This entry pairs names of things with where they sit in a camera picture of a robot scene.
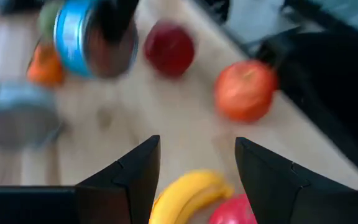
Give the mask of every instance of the apple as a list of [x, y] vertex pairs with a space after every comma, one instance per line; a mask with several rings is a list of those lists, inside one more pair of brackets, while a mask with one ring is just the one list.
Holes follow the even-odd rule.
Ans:
[[159, 74], [180, 78], [195, 57], [195, 45], [181, 25], [159, 20], [147, 35], [144, 54]]

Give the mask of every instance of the wooden table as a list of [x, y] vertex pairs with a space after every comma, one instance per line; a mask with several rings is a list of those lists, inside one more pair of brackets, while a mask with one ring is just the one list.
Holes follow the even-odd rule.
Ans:
[[[38, 39], [36, 17], [0, 18], [0, 81], [25, 77]], [[196, 39], [197, 56], [186, 77], [179, 82], [157, 78], [140, 48], [130, 74], [116, 82], [69, 78], [56, 91], [68, 128], [43, 150], [0, 152], [0, 184], [75, 184], [159, 134], [157, 193], [183, 173], [200, 168], [221, 171], [237, 193], [243, 192], [234, 160], [236, 136], [358, 189], [358, 170], [282, 93], [276, 93], [270, 113], [255, 124], [219, 117], [213, 106], [214, 79], [244, 56], [187, 0], [142, 0], [136, 15], [141, 44], [159, 17], [181, 21]], [[206, 220], [211, 209], [196, 216], [195, 223]]]

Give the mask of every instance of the banana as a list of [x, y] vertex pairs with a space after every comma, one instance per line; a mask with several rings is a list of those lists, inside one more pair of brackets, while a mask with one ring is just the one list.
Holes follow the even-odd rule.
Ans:
[[233, 187], [211, 170], [194, 170], [171, 183], [154, 202], [149, 224], [185, 224], [200, 208], [233, 195]]

